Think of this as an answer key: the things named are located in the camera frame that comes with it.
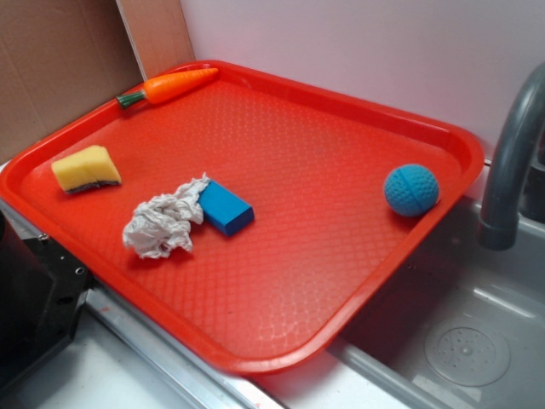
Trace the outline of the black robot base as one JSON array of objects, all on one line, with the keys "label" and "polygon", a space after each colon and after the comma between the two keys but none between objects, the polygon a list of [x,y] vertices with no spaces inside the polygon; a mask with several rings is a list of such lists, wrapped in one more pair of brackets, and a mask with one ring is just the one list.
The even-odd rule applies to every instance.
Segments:
[{"label": "black robot base", "polygon": [[1,216],[1,392],[74,339],[91,275],[54,239],[22,239]]}]

